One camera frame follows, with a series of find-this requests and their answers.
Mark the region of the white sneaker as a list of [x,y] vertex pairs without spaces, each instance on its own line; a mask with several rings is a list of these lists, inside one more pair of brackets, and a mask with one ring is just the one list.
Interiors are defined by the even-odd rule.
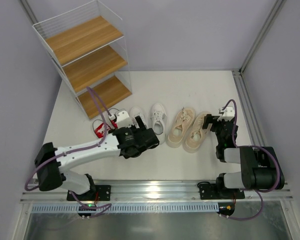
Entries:
[[153,129],[159,144],[162,145],[166,140],[167,130],[167,113],[164,106],[160,103],[155,103],[150,111],[151,128]]
[[145,119],[144,111],[140,107],[138,107],[138,106],[132,107],[130,109],[129,116],[131,117],[132,122],[133,122],[133,124],[134,124],[134,126],[136,128],[140,128],[140,126],[139,126],[139,124],[138,124],[138,122],[136,120],[136,117],[140,117],[141,118],[141,120],[142,120],[142,122],[143,122],[143,124],[144,124],[144,126],[145,126],[146,129],[149,128],[148,127],[148,122]]

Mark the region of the beige sneaker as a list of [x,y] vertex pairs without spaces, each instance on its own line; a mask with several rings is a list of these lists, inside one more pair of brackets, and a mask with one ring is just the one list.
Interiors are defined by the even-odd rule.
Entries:
[[171,148],[178,148],[195,120],[196,111],[192,107],[183,107],[175,116],[166,142]]
[[195,153],[200,148],[201,144],[205,140],[206,136],[209,134],[211,129],[211,124],[208,125],[207,129],[203,129],[203,124],[205,121],[205,116],[210,114],[208,111],[203,111],[197,115],[193,125],[190,129],[188,136],[185,139],[183,148],[188,153]]

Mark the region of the red canvas sneaker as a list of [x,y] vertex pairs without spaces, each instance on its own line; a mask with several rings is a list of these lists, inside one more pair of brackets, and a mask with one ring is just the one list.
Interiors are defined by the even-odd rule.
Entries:
[[98,139],[101,139],[104,137],[105,132],[111,130],[111,127],[101,119],[96,119],[92,122],[92,130],[95,136]]
[[105,118],[107,129],[114,130],[120,128],[120,123],[118,123],[119,115],[124,109],[110,108],[106,111],[107,117]]

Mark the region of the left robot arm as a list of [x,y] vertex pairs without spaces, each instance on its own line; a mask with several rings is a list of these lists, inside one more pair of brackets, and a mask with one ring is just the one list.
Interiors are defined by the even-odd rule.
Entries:
[[136,121],[138,127],[112,129],[97,141],[58,148],[52,142],[44,144],[34,161],[39,190],[63,188],[68,191],[69,201],[91,200],[98,192],[93,178],[73,172],[73,168],[110,157],[137,158],[160,144],[152,128],[146,128],[139,116]]

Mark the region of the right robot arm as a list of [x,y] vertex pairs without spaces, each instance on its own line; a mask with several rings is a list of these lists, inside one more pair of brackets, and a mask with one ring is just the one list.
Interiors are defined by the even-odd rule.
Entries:
[[240,166],[235,173],[221,173],[213,184],[199,184],[204,197],[244,199],[241,190],[257,190],[263,193],[281,190],[285,177],[271,146],[235,146],[238,126],[235,117],[225,120],[208,114],[204,117],[203,130],[214,132],[217,138],[216,157],[222,163]]

